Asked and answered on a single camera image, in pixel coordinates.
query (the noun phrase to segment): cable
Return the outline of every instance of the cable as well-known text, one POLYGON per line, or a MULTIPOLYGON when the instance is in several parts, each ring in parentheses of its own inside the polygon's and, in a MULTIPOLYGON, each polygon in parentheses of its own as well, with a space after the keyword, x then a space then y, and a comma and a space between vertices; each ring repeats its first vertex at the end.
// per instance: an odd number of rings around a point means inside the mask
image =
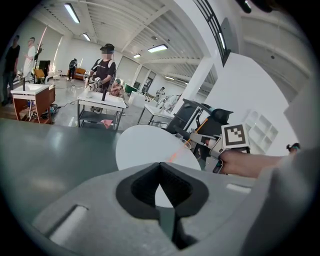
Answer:
POLYGON ((77 99, 74 100, 74 101, 71 101, 71 102, 69 102, 69 103, 67 103, 67 104, 65 104, 65 105, 63 105, 63 106, 58 106, 56 109, 57 109, 57 110, 58 110, 58 109, 61 109, 61 108, 65 107, 65 106, 68 105, 68 104, 74 105, 76 101, 77 101, 77 99))

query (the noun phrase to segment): white ceiling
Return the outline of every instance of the white ceiling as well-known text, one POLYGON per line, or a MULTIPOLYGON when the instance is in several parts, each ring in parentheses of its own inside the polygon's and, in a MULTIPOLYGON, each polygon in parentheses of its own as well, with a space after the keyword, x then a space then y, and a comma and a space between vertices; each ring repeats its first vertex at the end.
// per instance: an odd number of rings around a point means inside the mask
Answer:
MULTIPOLYGON (((93 42, 111 43, 127 57, 141 54, 136 62, 162 74, 189 81, 203 53, 185 25, 161 0, 46 0, 34 12, 46 16, 64 35, 93 42), (75 23, 64 7, 71 3, 80 23, 75 23), (166 44, 168 50, 150 53, 148 49, 166 44)), ((215 80, 210 73, 203 84, 207 92, 215 80)))
POLYGON ((291 102, 316 69, 311 45, 289 15, 265 13, 252 3, 250 6, 250 14, 241 11, 241 54, 260 64, 291 102))

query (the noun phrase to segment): concrete floor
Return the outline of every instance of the concrete floor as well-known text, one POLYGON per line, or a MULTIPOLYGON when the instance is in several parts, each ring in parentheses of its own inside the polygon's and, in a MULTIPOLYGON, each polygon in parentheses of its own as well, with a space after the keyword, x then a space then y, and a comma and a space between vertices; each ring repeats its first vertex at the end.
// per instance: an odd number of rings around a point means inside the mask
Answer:
MULTIPOLYGON (((77 124, 77 97, 84 91, 85 83, 82 80, 75 79, 74 81, 67 81, 66 77, 60 80, 50 80, 55 84, 55 104, 64 106, 58 110, 54 116, 54 124, 60 126, 76 127, 77 124)), ((125 93, 124 100, 127 103, 129 96, 125 93)), ((129 105, 125 109, 125 116, 121 117, 118 130, 125 131, 126 129, 137 125, 142 108, 129 105)), ((140 123, 147 124, 151 115, 144 112, 140 123)))

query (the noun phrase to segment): white sink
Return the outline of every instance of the white sink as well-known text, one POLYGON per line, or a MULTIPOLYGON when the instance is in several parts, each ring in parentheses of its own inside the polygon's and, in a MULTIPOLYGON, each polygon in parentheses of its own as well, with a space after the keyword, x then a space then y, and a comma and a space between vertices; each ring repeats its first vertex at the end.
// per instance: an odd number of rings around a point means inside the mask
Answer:
POLYGON ((23 86, 19 86, 16 89, 12 90, 12 94, 30 94, 36 95, 42 92, 44 89, 49 88, 49 84, 34 84, 34 83, 26 83, 25 90, 23 86))

